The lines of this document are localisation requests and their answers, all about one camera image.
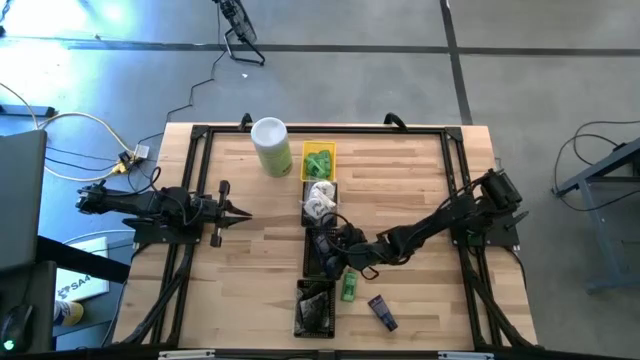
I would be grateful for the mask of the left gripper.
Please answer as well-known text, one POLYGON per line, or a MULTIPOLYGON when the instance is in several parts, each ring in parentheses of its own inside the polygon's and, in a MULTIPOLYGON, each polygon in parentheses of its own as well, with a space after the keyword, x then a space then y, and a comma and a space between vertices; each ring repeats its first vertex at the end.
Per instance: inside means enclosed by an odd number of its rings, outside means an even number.
POLYGON ((231 185, 227 180, 221 180, 219 183, 219 196, 217 199, 210 195, 198 196, 193 198, 193 207, 196 213, 193 217, 194 224, 214 224, 214 230, 210 237, 210 246, 219 248, 222 245, 221 231, 227 229, 237 223, 251 220, 250 213, 238 209, 228 199, 231 185), (240 217, 227 217, 225 212, 229 212, 240 217))

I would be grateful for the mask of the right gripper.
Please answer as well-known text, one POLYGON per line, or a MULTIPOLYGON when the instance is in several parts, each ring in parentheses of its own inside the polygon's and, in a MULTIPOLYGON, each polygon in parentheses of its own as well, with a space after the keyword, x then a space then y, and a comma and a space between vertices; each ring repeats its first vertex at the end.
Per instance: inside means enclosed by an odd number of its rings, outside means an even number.
POLYGON ((386 244, 384 242, 348 242, 341 241, 341 232, 336 228, 320 228, 319 234, 327 235, 331 250, 340 256, 329 256, 322 262, 325 277, 339 280, 347 267, 357 271, 386 263, 386 244))

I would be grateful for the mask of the dark blue shave butter tube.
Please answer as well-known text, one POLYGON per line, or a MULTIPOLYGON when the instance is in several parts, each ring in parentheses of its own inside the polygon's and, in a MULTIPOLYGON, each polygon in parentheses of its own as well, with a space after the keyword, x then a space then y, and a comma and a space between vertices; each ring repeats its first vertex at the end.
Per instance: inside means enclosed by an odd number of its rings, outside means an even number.
POLYGON ((331 257, 331 246, 329 244, 329 240, 326 234, 320 233, 313 237, 312 240, 319 261, 326 262, 331 257))
POLYGON ((340 256, 335 250, 331 250, 331 257, 323 262, 323 268, 328 278, 336 279, 341 276, 340 256))
POLYGON ((381 295, 369 300, 368 305, 389 332, 393 332, 398 328, 397 322, 381 295))

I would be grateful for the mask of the clear vanity pack bag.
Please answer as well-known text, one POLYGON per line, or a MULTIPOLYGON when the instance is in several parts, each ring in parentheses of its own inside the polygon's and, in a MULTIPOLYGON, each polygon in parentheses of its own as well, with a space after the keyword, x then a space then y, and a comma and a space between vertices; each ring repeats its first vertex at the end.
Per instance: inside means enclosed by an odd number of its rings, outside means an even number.
POLYGON ((336 203, 332 200, 323 200, 320 198, 310 198, 303 205, 303 220, 308 223, 314 223, 323 214, 333 212, 336 203))

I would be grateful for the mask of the white round vanity pack bag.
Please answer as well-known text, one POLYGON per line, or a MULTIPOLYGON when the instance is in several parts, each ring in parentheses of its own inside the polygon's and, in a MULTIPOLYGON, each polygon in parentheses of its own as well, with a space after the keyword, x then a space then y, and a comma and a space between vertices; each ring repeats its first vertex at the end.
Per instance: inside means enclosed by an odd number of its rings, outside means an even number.
POLYGON ((318 181, 311 185, 309 191, 310 198, 319 198, 320 196, 326 197, 328 200, 333 200, 336 193, 335 185, 329 181, 318 181))

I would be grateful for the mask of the clear bag with black mesh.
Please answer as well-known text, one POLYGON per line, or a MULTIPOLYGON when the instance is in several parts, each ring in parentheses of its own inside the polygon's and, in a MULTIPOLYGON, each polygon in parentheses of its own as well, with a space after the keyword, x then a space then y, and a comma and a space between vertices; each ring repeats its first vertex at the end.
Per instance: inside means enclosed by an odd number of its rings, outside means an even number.
POLYGON ((322 337, 328 338, 332 335, 330 318, 323 314, 311 314, 303 316, 298 313, 295 318, 295 337, 322 337))

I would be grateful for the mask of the black plastic basket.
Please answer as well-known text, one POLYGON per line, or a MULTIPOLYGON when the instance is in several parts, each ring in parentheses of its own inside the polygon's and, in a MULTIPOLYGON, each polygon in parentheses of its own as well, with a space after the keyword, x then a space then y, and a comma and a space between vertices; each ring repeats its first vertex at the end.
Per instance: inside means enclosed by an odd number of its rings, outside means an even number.
POLYGON ((338 186, 335 182, 310 181, 303 186, 301 225, 303 227, 335 227, 338 186))
POLYGON ((305 278, 324 278, 322 262, 319 261, 315 246, 312 242, 313 237, 319 234, 320 228, 309 227, 305 230, 305 244, 303 255, 303 276, 305 278))
POLYGON ((294 325, 295 325, 295 318, 296 315, 299 313, 298 312, 298 300, 299 300, 299 292, 300 292, 300 288, 303 287, 306 283, 312 283, 312 282, 328 282, 331 285, 331 288, 329 290, 329 303, 328 303, 328 311, 327 311, 327 316, 330 318, 330 327, 332 330, 332 335, 328 338, 322 338, 322 337, 296 337, 296 338, 317 338, 317 339, 332 339, 335 336, 335 310, 336 310, 336 305, 335 305, 335 301, 336 301, 336 295, 335 295, 335 283, 333 281, 327 281, 327 280, 315 280, 315 279, 299 279, 296 283, 296 300, 295 300, 295 304, 294 304, 294 325))

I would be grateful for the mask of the green white wipes canister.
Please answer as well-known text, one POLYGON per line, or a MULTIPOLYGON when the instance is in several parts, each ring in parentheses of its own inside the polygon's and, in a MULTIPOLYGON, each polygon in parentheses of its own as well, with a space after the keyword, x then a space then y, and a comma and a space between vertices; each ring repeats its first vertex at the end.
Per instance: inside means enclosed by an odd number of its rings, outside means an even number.
POLYGON ((284 122, 275 117, 264 117, 252 126, 250 137, 269 176, 283 177, 290 172, 293 159, 284 122))

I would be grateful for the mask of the yellow plastic basket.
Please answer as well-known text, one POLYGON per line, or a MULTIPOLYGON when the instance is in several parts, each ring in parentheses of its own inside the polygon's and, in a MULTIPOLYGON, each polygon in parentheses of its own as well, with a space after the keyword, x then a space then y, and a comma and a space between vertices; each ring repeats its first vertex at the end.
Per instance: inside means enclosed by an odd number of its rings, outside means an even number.
POLYGON ((300 180, 303 181, 303 182, 320 181, 320 180, 335 181, 336 180, 336 164, 337 164, 336 154, 337 154, 337 151, 336 151, 336 143, 335 142, 310 141, 310 140, 304 141, 303 142, 303 148, 302 148, 302 162, 301 162, 301 170, 300 170, 300 180), (320 179, 320 178, 314 178, 314 177, 307 177, 306 176, 306 171, 305 171, 305 164, 304 164, 305 157, 310 152, 319 152, 321 150, 329 150, 331 152, 331 155, 332 155, 332 173, 331 173, 331 178, 330 179, 320 179))

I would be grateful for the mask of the white cardboard box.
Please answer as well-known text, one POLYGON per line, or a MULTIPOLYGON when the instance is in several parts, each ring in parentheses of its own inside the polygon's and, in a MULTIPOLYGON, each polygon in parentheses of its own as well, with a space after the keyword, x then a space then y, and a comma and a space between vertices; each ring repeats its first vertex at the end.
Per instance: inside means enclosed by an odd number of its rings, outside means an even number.
MULTIPOLYGON (((73 243, 71 247, 102 257, 109 255, 106 237, 73 243)), ((56 301, 79 302, 108 292, 109 282, 106 280, 62 268, 57 269, 55 285, 56 301)))

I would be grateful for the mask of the black floor fan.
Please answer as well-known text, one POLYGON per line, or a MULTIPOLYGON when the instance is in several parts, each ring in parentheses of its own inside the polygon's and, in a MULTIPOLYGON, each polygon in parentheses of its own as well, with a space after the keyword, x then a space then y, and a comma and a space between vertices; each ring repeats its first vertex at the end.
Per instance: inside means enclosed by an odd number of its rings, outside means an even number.
POLYGON ((221 12, 224 18, 229 22, 230 29, 224 33, 224 44, 229 57, 237 62, 255 64, 263 66, 266 58, 256 48, 255 42, 257 35, 248 13, 241 0, 212 0, 216 4, 216 8, 221 12), (258 57, 258 60, 236 57, 230 45, 230 36, 234 35, 237 40, 246 45, 258 57))

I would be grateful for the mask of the black desk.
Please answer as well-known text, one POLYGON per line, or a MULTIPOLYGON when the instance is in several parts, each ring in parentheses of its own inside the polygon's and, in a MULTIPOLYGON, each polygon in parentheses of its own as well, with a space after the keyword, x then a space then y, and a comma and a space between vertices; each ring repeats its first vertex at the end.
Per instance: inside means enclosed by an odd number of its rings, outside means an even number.
POLYGON ((127 280, 130 266, 109 257, 85 252, 68 244, 40 236, 35 259, 22 267, 0 271, 0 321, 14 306, 34 307, 30 347, 21 353, 0 356, 48 352, 53 349, 53 312, 57 269, 88 274, 109 282, 127 280))

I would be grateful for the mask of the dark grey monitor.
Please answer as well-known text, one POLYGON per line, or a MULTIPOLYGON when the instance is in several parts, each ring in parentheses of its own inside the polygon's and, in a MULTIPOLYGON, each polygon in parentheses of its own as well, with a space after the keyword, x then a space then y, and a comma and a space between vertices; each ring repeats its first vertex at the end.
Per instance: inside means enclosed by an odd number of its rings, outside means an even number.
POLYGON ((35 259, 46 139, 44 130, 0 136, 0 271, 35 259))

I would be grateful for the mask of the black computer mouse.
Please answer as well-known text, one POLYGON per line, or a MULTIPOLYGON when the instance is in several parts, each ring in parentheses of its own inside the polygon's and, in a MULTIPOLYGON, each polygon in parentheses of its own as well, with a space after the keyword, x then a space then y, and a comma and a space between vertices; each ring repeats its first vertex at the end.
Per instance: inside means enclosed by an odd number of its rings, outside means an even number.
POLYGON ((25 352, 31 344, 34 307, 20 304, 11 308, 0 321, 0 349, 5 353, 25 352))

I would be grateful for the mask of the black aluminium table frame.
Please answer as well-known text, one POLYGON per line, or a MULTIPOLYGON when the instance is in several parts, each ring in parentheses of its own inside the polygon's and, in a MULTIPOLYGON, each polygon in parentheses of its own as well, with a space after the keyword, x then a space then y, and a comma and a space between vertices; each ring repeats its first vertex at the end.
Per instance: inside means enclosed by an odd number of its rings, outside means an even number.
MULTIPOLYGON (((445 164, 430 126, 414 134, 369 126, 363 133, 321 126, 337 148, 339 212, 369 237, 428 216, 459 179, 445 164)), ((297 170, 266 175, 246 134, 216 134, 205 189, 231 185, 233 204, 252 214, 222 234, 222 245, 195 250, 179 344, 183 348, 468 350, 472 346, 459 257, 447 233, 428 240, 403 266, 359 279, 353 302, 336 304, 332 339, 293 335, 302 276, 302 183, 297 170), (381 295, 398 328, 389 332, 368 305, 381 295)))

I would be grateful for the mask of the white bracket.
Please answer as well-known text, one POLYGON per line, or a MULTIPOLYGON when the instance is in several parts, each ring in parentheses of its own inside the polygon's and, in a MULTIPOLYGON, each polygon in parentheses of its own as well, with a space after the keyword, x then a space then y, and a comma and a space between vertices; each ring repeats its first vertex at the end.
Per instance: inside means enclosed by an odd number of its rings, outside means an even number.
POLYGON ((161 351, 157 360, 209 360, 216 357, 211 349, 161 351))
POLYGON ((438 360, 495 360, 493 353, 440 351, 438 360))

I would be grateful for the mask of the blue metal frame table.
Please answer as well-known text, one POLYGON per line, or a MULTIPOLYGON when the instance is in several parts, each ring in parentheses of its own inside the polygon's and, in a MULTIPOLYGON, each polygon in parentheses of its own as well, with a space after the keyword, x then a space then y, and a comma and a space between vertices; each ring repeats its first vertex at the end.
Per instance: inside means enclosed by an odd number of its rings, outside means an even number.
POLYGON ((589 216, 605 268, 586 291, 640 286, 640 137, 551 188, 560 200, 574 190, 583 206, 571 208, 589 216))

